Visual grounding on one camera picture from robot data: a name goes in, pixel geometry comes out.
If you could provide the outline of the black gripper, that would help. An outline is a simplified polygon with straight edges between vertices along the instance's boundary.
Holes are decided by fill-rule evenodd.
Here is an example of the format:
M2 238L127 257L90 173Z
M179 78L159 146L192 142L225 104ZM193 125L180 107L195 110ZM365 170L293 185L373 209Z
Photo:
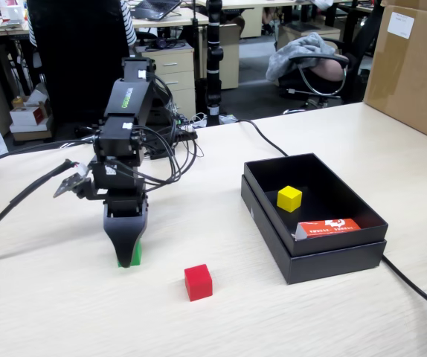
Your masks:
M141 264L141 237L146 229L145 181L129 173L121 164L102 163L93 158L91 169L93 198L103 201L105 216L103 228L110 238L118 265L123 268Z

